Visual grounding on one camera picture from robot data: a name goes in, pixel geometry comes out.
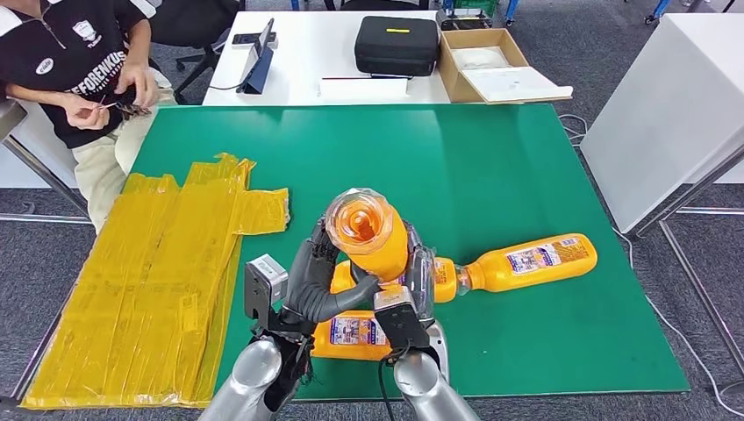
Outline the person's right hand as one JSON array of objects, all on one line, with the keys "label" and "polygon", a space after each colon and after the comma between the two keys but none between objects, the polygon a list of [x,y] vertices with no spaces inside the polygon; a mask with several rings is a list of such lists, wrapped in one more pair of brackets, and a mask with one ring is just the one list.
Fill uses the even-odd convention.
[{"label": "person's right hand", "polygon": [[101,130],[110,122],[109,110],[99,103],[74,94],[66,94],[61,102],[68,123],[81,130]]}]

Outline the person's left hand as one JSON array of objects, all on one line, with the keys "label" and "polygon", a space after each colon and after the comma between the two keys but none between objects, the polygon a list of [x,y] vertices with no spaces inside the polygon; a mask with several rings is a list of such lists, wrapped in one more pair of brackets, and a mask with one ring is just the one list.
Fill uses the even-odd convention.
[{"label": "person's left hand", "polygon": [[135,88],[135,98],[132,102],[134,105],[142,108],[150,108],[154,105],[157,85],[148,65],[134,61],[125,62],[114,92],[123,95],[132,86]]}]

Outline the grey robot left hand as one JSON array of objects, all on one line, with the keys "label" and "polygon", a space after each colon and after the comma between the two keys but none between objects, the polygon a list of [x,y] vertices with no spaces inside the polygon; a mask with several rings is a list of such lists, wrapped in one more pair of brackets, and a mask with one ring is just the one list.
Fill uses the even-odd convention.
[{"label": "grey robot left hand", "polygon": [[355,285],[340,293],[331,291],[331,283],[340,253],[319,218],[309,238],[297,250],[289,271],[288,292],[280,310],[287,325],[325,322],[346,310],[373,299],[381,290],[375,275],[353,265],[350,269]]}]

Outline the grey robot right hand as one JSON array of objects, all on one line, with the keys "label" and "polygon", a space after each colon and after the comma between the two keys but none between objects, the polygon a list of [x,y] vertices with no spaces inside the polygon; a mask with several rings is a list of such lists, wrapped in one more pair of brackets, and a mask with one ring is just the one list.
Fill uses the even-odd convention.
[{"label": "grey robot right hand", "polygon": [[404,220],[407,235],[407,262],[404,285],[411,292],[418,321],[428,328],[434,318],[434,253],[423,244],[414,226]]}]

